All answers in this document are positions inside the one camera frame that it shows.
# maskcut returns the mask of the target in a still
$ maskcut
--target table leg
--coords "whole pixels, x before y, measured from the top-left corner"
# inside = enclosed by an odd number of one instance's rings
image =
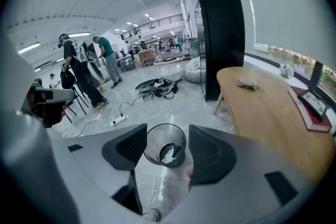
[[[216,103],[216,106],[215,106],[215,110],[214,110],[214,115],[216,115],[217,113],[217,110],[219,109],[219,106],[221,105],[221,102],[223,101],[223,95],[222,95],[222,92],[219,94],[219,97],[218,97],[218,100],[217,100],[217,103]]]

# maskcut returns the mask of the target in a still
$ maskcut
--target picture frame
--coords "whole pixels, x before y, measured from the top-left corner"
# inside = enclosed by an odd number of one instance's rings
[[[329,106],[327,103],[314,91],[307,90],[304,93],[298,95],[298,99],[305,104],[310,112],[316,116],[320,121],[325,119],[327,109]]]

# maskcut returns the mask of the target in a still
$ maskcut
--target sneakers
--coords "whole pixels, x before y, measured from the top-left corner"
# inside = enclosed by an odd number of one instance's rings
[[[113,88],[115,88],[115,87],[117,87],[117,86],[119,86],[120,85],[120,83],[115,83],[115,84],[113,84],[112,86],[111,86],[111,89],[113,89]]]
[[[101,102],[101,103],[99,103],[99,104],[97,104],[97,105],[95,106],[95,109],[100,110],[100,109],[102,109],[105,105],[106,105],[106,103]]]

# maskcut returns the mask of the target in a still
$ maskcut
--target railing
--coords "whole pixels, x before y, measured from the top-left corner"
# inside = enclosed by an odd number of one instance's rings
[[[152,30],[154,28],[157,28],[157,27],[160,27],[160,26],[163,26],[163,25],[169,25],[169,24],[178,23],[178,22],[182,22],[182,21],[183,21],[182,14],[162,18],[162,19],[159,19],[159,20],[154,20],[154,21],[149,22],[147,24],[144,24],[144,25],[141,25],[141,26],[138,26],[138,27],[134,27],[132,30],[129,30],[129,31],[125,32],[124,34],[122,34],[121,38],[122,39],[128,39],[128,38],[133,37],[133,36],[141,35],[141,33],[144,32],[144,31]]]

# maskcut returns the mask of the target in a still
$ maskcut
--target wooden table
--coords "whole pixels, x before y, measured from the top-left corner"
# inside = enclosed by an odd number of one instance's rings
[[[237,86],[237,79],[253,78],[259,90]],[[314,182],[325,176],[335,155],[333,137],[307,131],[284,78],[260,68],[230,67],[217,73],[217,81],[221,94],[214,114],[224,99],[237,135],[278,152]]]

